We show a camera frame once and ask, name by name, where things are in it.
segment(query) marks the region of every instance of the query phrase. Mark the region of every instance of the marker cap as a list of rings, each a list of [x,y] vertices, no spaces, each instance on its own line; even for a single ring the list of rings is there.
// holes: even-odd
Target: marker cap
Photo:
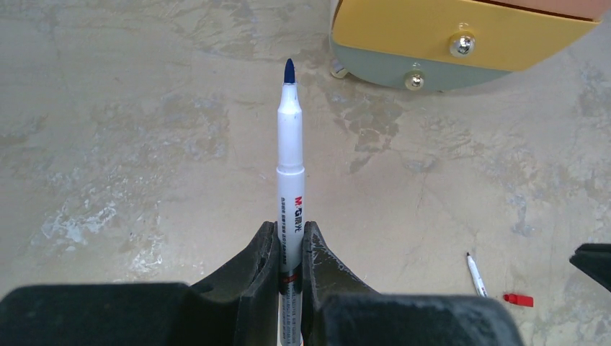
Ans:
[[[509,293],[503,295],[503,299],[508,302],[519,306],[528,306],[532,308],[535,305],[535,300],[529,296],[523,296],[521,294]]]

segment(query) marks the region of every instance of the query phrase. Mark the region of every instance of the stained floor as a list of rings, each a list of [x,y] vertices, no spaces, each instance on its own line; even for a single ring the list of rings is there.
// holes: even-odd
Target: stained floor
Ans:
[[[607,345],[611,293],[568,263],[611,241],[611,25],[444,94],[329,75],[326,0],[0,1],[0,294],[210,274],[275,219],[293,58],[307,219],[382,292],[474,294],[526,345]]]

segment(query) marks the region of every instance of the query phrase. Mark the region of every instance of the round metal knob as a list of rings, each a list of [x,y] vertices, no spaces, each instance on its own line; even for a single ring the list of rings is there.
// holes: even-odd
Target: round metal knob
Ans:
[[[420,71],[408,72],[405,75],[405,87],[413,92],[424,86],[424,74]]]
[[[450,54],[456,58],[469,56],[476,49],[476,38],[469,32],[460,32],[450,39]]]

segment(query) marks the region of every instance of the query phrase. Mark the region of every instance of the white pen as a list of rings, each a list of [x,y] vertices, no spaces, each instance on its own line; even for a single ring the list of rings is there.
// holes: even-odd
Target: white pen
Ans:
[[[469,265],[469,271],[473,278],[473,285],[476,287],[476,291],[480,297],[487,297],[486,288],[483,286],[483,281],[477,270],[476,261],[473,260],[471,255],[467,252],[467,264]]]
[[[295,67],[288,59],[278,107],[278,238],[280,238],[280,342],[299,346],[301,337],[301,244],[303,242],[302,112],[297,96]]]

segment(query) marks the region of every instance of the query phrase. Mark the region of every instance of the drawer front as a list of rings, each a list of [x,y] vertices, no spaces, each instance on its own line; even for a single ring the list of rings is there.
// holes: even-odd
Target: drawer front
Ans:
[[[522,71],[570,45],[598,22],[471,0],[343,0],[333,24],[338,45],[502,71]],[[460,32],[476,48],[450,53]]]

